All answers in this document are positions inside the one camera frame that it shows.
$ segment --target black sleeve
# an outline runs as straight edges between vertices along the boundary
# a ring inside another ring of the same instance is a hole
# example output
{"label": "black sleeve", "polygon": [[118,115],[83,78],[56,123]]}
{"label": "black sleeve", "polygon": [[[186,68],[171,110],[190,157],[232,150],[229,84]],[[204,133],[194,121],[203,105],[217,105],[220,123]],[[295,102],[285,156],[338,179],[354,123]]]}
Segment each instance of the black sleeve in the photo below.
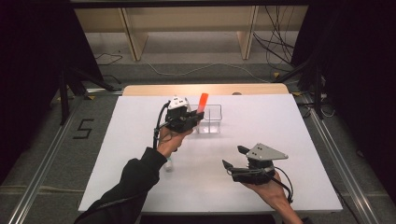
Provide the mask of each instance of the black sleeve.
{"label": "black sleeve", "polygon": [[160,169],[165,163],[161,153],[146,148],[141,160],[132,159],[125,165],[120,183],[94,202],[75,223],[134,223],[149,190],[160,180]]}
{"label": "black sleeve", "polygon": [[305,217],[301,219],[304,224],[314,224],[309,217]]}

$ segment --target gray floor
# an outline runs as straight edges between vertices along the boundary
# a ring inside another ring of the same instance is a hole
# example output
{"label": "gray floor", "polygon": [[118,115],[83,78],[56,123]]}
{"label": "gray floor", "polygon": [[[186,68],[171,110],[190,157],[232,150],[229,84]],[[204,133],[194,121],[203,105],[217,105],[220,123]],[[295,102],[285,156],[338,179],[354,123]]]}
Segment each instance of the gray floor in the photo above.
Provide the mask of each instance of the gray floor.
{"label": "gray floor", "polygon": [[[290,44],[293,44],[296,34],[290,32],[286,35]],[[234,33],[150,34],[142,61],[138,63],[132,62],[124,34],[87,34],[87,37],[96,56],[101,53],[122,56],[121,60],[113,64],[100,66],[104,75],[112,75],[122,83],[118,84],[113,77],[105,77],[106,82],[120,87],[129,84],[162,83],[257,83],[263,80],[271,81],[274,72],[283,73],[268,66],[268,62],[281,69],[289,69],[287,65],[279,64],[280,61],[274,56],[267,61],[267,54],[257,42],[252,45],[249,60],[241,60]],[[279,48],[275,50],[280,54],[283,52]],[[104,55],[98,58],[97,62],[108,64],[118,58],[119,56]],[[296,80],[297,78],[287,81],[290,91],[297,91]],[[86,85],[89,88],[96,88],[91,83]],[[61,105],[57,98],[54,96],[52,109],[43,120],[31,147],[21,154],[0,188],[0,223],[7,223],[10,219],[60,128]],[[296,97],[296,102],[302,101],[303,97]],[[70,128],[46,173],[38,194],[28,207],[29,212],[23,223],[73,223],[78,216],[78,205],[116,102],[116,95],[95,96],[93,100],[85,99],[81,103],[79,99],[70,100],[71,105],[77,107],[76,114],[71,120]],[[302,116],[307,111],[307,108],[301,107]],[[84,127],[91,128],[92,132],[87,139],[76,139],[75,137],[85,134],[78,131],[83,119],[93,119],[84,123],[86,125]],[[334,165],[329,149],[318,133],[313,116],[304,121],[330,180],[363,223],[364,218],[361,217],[351,193]],[[396,223],[394,203],[365,159],[357,156],[357,147],[345,123],[336,114],[330,118],[325,117],[324,122],[340,149],[347,167],[373,207],[378,223]],[[320,195],[313,197],[318,200],[321,198]],[[356,223],[350,211],[345,206],[344,208],[342,212],[333,214],[300,213],[300,215],[310,216],[315,223]]]}

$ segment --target wooden panel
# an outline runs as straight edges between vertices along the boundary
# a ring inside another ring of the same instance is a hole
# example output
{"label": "wooden panel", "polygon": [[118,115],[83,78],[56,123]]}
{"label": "wooden panel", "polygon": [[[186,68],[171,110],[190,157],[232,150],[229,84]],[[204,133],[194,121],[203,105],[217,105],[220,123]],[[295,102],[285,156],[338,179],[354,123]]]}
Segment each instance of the wooden panel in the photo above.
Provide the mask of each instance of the wooden panel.
{"label": "wooden panel", "polygon": [[75,9],[85,33],[124,33],[117,8]]}
{"label": "wooden panel", "polygon": [[252,7],[126,8],[134,32],[246,31]]}
{"label": "wooden panel", "polygon": [[207,92],[211,95],[241,94],[288,94],[288,88],[281,83],[264,84],[192,84],[192,85],[138,85],[124,89],[124,96],[150,95],[200,95]]}

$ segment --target aluminum rail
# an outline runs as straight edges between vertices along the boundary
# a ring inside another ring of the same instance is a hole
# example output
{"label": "aluminum rail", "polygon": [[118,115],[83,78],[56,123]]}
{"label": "aluminum rail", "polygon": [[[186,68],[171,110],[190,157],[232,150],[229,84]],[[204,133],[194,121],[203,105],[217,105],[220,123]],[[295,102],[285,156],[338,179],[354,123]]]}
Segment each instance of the aluminum rail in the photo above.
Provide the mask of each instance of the aluminum rail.
{"label": "aluminum rail", "polygon": [[15,210],[12,213],[8,224],[21,224],[25,220],[35,200],[35,196],[37,195],[41,184],[46,178],[47,173],[52,165],[52,162],[56,157],[56,154],[59,148],[61,147],[62,142],[64,141],[64,136],[69,130],[70,124],[72,123],[74,115],[76,114],[76,110],[82,103],[82,100],[83,97],[77,97],[73,101],[69,118],[66,120],[64,125],[59,128],[58,132],[56,133],[43,161],[40,163],[40,166],[35,172],[35,176],[33,177],[26,191],[23,193],[23,196],[21,197],[17,206],[15,207]]}
{"label": "aluminum rail", "polygon": [[[303,97],[305,103],[313,103],[310,98],[307,98],[305,95]],[[364,223],[367,224],[379,223],[373,207],[370,205],[370,202],[364,195],[361,186],[359,185],[355,176],[350,171],[347,162],[344,160],[344,157],[340,152],[340,149],[335,144],[332,135],[330,134],[326,126],[325,120],[319,119],[318,115],[315,112],[311,114],[311,118],[314,121],[315,126],[317,127],[318,132],[332,157],[332,161],[334,162],[338,173],[340,174],[344,184],[346,185],[346,188],[353,202],[358,208],[362,220],[364,221]]]}

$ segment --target orange object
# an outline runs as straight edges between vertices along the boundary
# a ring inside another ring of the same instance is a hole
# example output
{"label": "orange object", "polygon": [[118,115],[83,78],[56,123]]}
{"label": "orange object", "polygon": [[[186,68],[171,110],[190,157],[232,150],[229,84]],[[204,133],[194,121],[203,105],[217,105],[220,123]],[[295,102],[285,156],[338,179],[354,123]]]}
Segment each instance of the orange object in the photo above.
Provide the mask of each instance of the orange object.
{"label": "orange object", "polygon": [[209,94],[207,94],[207,93],[202,93],[201,94],[201,99],[199,100],[197,113],[204,112],[208,96],[209,96]]}

